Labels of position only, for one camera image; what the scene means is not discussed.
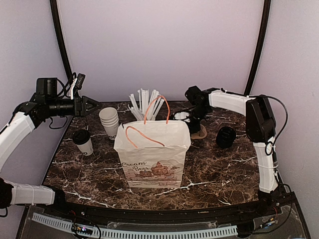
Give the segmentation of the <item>brown pulp cup carrier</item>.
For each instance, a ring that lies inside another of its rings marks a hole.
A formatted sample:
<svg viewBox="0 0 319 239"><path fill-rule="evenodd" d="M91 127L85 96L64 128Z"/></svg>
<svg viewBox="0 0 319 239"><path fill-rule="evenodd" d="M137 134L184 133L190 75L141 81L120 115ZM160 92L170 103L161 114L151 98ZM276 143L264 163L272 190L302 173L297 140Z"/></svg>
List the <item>brown pulp cup carrier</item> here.
<svg viewBox="0 0 319 239"><path fill-rule="evenodd" d="M200 131L191 134L191 139L192 140L197 140L197 139L204 139L207 137L207 130L204 125L200 125Z"/></svg>

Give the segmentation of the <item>black plastic cup lid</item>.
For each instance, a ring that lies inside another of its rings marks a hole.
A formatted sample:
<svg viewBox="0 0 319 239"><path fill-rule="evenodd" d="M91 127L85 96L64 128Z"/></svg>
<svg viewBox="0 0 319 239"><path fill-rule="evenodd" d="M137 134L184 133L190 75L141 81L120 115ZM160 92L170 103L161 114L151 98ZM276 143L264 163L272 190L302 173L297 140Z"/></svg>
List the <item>black plastic cup lid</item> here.
<svg viewBox="0 0 319 239"><path fill-rule="evenodd" d="M77 130L73 133L72 140L76 145L86 144L90 140L90 133L85 129Z"/></svg>

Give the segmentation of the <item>white paper coffee cup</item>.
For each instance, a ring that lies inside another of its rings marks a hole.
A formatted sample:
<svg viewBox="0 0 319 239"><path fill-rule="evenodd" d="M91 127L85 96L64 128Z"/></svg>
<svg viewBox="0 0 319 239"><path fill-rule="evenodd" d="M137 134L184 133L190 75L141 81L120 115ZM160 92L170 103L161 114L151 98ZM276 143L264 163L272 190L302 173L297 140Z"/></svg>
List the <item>white paper coffee cup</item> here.
<svg viewBox="0 0 319 239"><path fill-rule="evenodd" d="M78 147L78 149L81 151L81 153L84 156L89 156L89 155L93 154L93 152L94 152L91 139L89 139L84 144L77 144L76 146Z"/></svg>

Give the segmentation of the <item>white printed paper bag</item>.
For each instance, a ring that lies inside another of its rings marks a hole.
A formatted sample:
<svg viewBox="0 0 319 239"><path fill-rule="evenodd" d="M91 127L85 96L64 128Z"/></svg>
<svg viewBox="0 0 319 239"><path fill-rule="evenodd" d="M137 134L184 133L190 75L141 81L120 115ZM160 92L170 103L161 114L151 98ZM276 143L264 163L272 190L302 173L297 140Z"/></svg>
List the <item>white printed paper bag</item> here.
<svg viewBox="0 0 319 239"><path fill-rule="evenodd" d="M179 188L190 145L184 121L144 119L118 127L114 150L129 187Z"/></svg>

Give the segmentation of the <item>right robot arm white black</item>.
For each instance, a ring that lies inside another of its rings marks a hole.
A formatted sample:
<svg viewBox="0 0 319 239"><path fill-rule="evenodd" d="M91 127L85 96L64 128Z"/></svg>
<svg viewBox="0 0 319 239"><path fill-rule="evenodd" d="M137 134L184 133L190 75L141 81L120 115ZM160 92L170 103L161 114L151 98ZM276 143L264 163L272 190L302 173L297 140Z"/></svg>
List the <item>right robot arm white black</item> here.
<svg viewBox="0 0 319 239"><path fill-rule="evenodd" d="M200 122L213 108L236 112L246 117L246 135L253 142L260 174L259 190L272 193L278 187L275 143L276 121L269 103L274 97L266 95L245 96L226 91L223 88L200 90L197 86L188 88L185 96L192 104L187 122L191 134L201 130Z"/></svg>

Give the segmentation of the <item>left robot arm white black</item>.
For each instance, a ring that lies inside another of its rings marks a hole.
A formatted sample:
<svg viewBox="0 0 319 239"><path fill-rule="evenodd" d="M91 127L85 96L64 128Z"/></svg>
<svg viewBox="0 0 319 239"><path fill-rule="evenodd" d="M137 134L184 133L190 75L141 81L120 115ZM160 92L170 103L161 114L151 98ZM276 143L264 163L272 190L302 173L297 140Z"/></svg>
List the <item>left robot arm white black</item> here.
<svg viewBox="0 0 319 239"><path fill-rule="evenodd" d="M85 75L73 78L71 85L62 85L57 78L38 78L36 91L28 102L18 105L9 122L0 132L0 165L4 166L18 145L41 123L53 117L85 117L100 109L102 104L87 96L79 96ZM50 205L59 217L70 213L70 205L60 197L64 193L46 186L18 184L0 180L0 207L11 205Z"/></svg>

